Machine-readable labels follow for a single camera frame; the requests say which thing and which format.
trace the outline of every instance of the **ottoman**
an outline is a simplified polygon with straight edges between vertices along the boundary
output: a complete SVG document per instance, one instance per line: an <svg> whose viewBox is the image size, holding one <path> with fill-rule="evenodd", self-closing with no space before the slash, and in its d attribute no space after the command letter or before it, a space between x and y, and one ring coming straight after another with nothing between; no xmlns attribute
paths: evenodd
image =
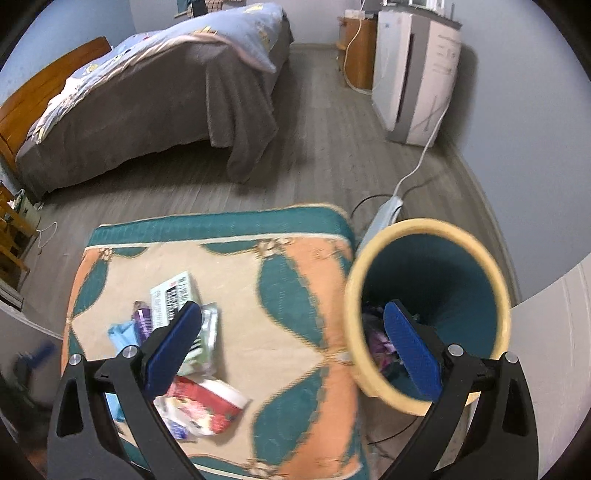
<svg viewBox="0 0 591 480"><path fill-rule="evenodd" d="M355 479L369 471L346 353L353 233L330 205L102 225L74 279L62 364L114 356L107 336L136 300L188 271L217 302L216 376L251 399L227 431L181 447L207 479ZM125 423L133 462L148 468Z"/></svg>

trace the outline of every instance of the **trash can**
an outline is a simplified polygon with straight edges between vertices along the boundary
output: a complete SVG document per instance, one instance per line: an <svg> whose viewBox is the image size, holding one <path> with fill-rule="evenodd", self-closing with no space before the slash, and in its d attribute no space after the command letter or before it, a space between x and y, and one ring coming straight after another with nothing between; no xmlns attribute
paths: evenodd
<svg viewBox="0 0 591 480"><path fill-rule="evenodd" d="M431 402L406 371L390 383L369 352L361 307L398 299L444 343L498 359L509 346L511 304L505 280L486 248L464 230L434 219L395 223L359 253L345 290L345 334L357 383L399 411L424 416ZM476 400L472 393L466 404Z"/></svg>

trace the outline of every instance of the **gray blanket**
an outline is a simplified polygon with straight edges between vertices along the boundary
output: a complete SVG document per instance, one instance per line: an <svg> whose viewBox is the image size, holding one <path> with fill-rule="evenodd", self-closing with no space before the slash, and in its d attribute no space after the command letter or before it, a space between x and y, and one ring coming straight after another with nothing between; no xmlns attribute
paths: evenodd
<svg viewBox="0 0 591 480"><path fill-rule="evenodd" d="M181 44L90 92L40 144L17 154L35 199L81 183L124 161L209 138L232 147L228 177L248 179L277 133L271 91L293 38L287 20L270 58L274 74L243 63L226 44Z"/></svg>

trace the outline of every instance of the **silver bolt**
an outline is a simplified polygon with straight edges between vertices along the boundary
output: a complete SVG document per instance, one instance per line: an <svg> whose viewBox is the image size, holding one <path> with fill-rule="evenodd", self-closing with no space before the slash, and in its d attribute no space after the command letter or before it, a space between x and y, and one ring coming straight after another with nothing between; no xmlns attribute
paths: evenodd
<svg viewBox="0 0 591 480"><path fill-rule="evenodd" d="M138 348L135 345L129 345L123 349L123 356L125 358L135 357L136 353L138 353Z"/></svg>
<svg viewBox="0 0 591 480"><path fill-rule="evenodd" d="M517 360L519 360L519 358L517 358L517 355L514 354L513 352L507 352L505 354L505 358L507 359L507 361L510 364L516 364L517 363Z"/></svg>
<svg viewBox="0 0 591 480"><path fill-rule="evenodd" d="M464 354L464 349L455 343L447 347L447 351L453 356L462 356Z"/></svg>
<svg viewBox="0 0 591 480"><path fill-rule="evenodd" d="M70 365L78 365L80 362L82 362L82 355L79 353L75 353L74 355L72 355L70 357L70 359L68 360L68 363Z"/></svg>

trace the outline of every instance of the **gray laminate floor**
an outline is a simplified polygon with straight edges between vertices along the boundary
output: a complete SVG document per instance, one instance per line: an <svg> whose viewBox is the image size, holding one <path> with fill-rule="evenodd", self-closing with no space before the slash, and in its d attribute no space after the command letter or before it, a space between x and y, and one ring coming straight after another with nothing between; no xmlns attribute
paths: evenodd
<svg viewBox="0 0 591 480"><path fill-rule="evenodd" d="M344 86L335 56L335 51L326 49L292 50L273 94L279 134L245 185L227 180L226 150L199 142L137 158L50 194L40 228L57 221L58 230L40 254L34 246L26 257L31 268L22 287L27 316L54 332L63 330L80 257L101 223L299 202L332 202L350 212L370 194L391 193L414 168L421 149L384 140L370 98ZM474 186L440 147L428 152L402 192L403 218L432 217L460 226L484 243L504 273L508 271L491 219L473 194ZM353 224L358 234L383 201L370 200L357 211ZM412 420L379 401L364 401L373 418L369 421L373 439ZM383 447L398 450L396 445L405 442L416 425Z"/></svg>

